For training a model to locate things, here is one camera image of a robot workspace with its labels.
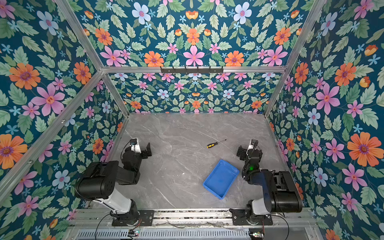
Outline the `yellow black screwdriver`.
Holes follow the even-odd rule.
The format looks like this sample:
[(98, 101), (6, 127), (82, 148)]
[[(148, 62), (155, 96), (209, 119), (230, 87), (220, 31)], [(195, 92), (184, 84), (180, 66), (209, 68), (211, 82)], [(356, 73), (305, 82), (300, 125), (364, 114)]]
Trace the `yellow black screwdriver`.
[(222, 141), (218, 141), (218, 142), (214, 142), (214, 143), (211, 143), (211, 144), (208, 144), (208, 145), (207, 145), (207, 148), (208, 148), (208, 149), (213, 148), (213, 147), (217, 146), (219, 143), (225, 142), (226, 140), (227, 140), (227, 139), (222, 140)]

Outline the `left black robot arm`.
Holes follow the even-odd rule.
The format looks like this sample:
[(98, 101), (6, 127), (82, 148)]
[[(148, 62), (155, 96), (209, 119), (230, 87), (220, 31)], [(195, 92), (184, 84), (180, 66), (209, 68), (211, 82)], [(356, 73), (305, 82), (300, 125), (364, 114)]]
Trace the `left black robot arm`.
[(135, 225), (140, 220), (137, 205), (123, 196), (115, 185), (136, 185), (140, 180), (142, 161), (151, 156), (151, 144), (141, 148), (139, 139), (130, 139), (121, 152), (120, 161), (92, 163), (86, 168), (76, 183), (76, 197), (109, 208), (110, 215), (119, 223)]

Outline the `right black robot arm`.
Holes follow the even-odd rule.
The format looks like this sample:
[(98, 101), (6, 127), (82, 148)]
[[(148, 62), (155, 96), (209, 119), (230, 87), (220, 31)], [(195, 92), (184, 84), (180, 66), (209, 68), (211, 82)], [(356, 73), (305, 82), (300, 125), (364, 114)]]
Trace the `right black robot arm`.
[(237, 157), (244, 161), (242, 179), (262, 188), (259, 199), (250, 200), (246, 206), (246, 220), (255, 224), (271, 214), (300, 213), (303, 201), (293, 177), (288, 171), (277, 172), (260, 168), (263, 151), (258, 140), (250, 140), (247, 148), (239, 147)]

